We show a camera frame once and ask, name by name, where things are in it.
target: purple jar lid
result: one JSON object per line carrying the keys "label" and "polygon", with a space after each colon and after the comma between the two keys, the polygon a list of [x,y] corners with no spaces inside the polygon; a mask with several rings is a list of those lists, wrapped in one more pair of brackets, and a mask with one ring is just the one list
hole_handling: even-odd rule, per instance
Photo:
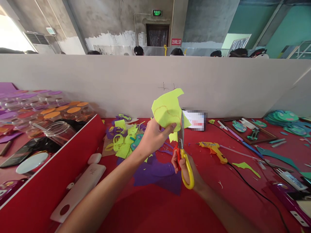
{"label": "purple jar lid", "polygon": [[29,98],[32,98],[32,97],[34,97],[34,96],[37,96],[37,94],[27,94],[27,95],[21,96],[20,98],[21,98],[21,99],[29,99]]}
{"label": "purple jar lid", "polygon": [[56,92],[50,92],[49,95],[56,95],[56,94],[61,94],[62,91],[56,91]]}
{"label": "purple jar lid", "polygon": [[15,116],[17,116],[17,115],[18,115],[17,112],[5,113],[5,114],[0,115],[0,120],[12,118],[12,117],[15,117]]}
{"label": "purple jar lid", "polygon": [[22,95],[25,95],[24,93],[21,93],[21,94],[9,94],[7,95],[8,98],[16,98],[16,97],[20,97]]}
{"label": "purple jar lid", "polygon": [[42,91],[38,91],[37,93],[47,93],[50,92],[51,90],[42,90]]}

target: pink jar lid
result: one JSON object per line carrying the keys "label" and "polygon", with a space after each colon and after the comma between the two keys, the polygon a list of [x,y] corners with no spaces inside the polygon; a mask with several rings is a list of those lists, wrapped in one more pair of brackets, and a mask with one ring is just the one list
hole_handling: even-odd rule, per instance
{"label": "pink jar lid", "polygon": [[37,93],[47,93],[50,92],[51,90],[40,90],[40,91],[36,91]]}
{"label": "pink jar lid", "polygon": [[24,118],[30,117],[30,116],[32,116],[34,114],[35,114],[35,112],[29,111],[29,112],[26,112],[26,113],[23,113],[23,114],[19,115],[18,118],[19,119],[24,119]]}
{"label": "pink jar lid", "polygon": [[20,98],[21,99],[29,99],[32,98],[34,96],[37,96],[37,94],[27,94],[27,95],[22,95]]}
{"label": "pink jar lid", "polygon": [[55,92],[50,92],[49,95],[56,95],[56,94],[61,94],[62,91],[55,91]]}
{"label": "pink jar lid", "polygon": [[12,117],[15,117],[15,116],[17,116],[17,115],[18,115],[17,112],[5,113],[5,114],[0,115],[0,120],[12,118]]}
{"label": "pink jar lid", "polygon": [[8,98],[16,98],[16,97],[20,97],[20,96],[22,96],[22,95],[25,95],[25,94],[23,94],[23,93],[19,93],[19,94],[9,94],[9,95],[7,95],[7,97],[8,97]]}

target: wooden frame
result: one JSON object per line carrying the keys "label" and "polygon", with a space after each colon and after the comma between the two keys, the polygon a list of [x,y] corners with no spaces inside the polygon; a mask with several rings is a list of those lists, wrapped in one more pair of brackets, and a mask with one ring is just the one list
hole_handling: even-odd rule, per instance
{"label": "wooden frame", "polygon": [[267,130],[265,130],[264,128],[254,124],[256,127],[258,127],[260,129],[259,133],[264,133],[268,136],[270,136],[267,139],[263,139],[263,140],[256,140],[256,141],[252,141],[249,140],[247,137],[243,136],[242,134],[240,134],[240,132],[236,131],[236,129],[234,127],[232,127],[232,125],[227,124],[228,121],[238,121],[238,120],[242,120],[242,118],[248,120],[245,117],[232,117],[232,118],[226,118],[226,119],[221,119],[220,122],[223,123],[224,126],[226,126],[227,128],[231,129],[233,132],[235,132],[238,136],[240,136],[247,144],[249,145],[254,145],[254,144],[258,144],[258,143],[262,143],[262,142],[269,142],[269,141],[273,141],[278,139],[277,136],[275,136],[274,134],[268,132]]}

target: teal felt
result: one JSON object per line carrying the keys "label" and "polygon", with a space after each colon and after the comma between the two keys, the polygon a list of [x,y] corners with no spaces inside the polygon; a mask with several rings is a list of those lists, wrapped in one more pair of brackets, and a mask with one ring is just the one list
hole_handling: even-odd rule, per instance
{"label": "teal felt", "polygon": [[284,157],[284,156],[281,156],[281,155],[278,155],[270,150],[265,150],[261,147],[257,147],[257,150],[259,151],[260,154],[262,155],[267,155],[267,156],[270,156],[270,157],[273,157],[273,158],[276,158],[276,159],[279,159],[289,165],[291,165],[294,169],[296,169],[297,171],[300,171],[300,169],[294,164],[294,162],[287,158],[287,157]]}

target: exit sign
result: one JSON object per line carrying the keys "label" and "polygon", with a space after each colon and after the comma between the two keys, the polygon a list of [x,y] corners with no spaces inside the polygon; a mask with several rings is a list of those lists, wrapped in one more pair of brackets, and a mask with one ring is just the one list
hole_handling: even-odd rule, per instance
{"label": "exit sign", "polygon": [[162,16],[162,10],[153,10],[153,16]]}

